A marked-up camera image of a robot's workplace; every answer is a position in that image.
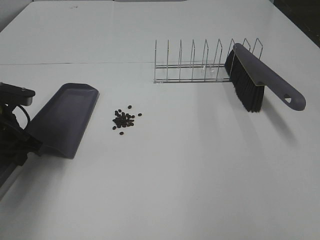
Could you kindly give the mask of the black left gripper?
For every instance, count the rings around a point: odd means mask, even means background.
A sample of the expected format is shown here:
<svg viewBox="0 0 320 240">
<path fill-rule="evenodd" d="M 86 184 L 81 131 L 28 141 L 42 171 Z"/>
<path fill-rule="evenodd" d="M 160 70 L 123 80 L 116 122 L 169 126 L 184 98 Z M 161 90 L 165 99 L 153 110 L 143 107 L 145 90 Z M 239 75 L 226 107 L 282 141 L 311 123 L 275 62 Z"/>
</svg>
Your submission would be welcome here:
<svg viewBox="0 0 320 240">
<path fill-rule="evenodd" d="M 27 124 L 21 128 L 13 113 L 18 107 L 25 114 Z M 30 116 L 21 105 L 0 104 L 0 162 L 14 163 L 23 166 L 28 153 L 38 154 L 43 143 L 30 135 L 27 130 L 31 122 Z"/>
</svg>

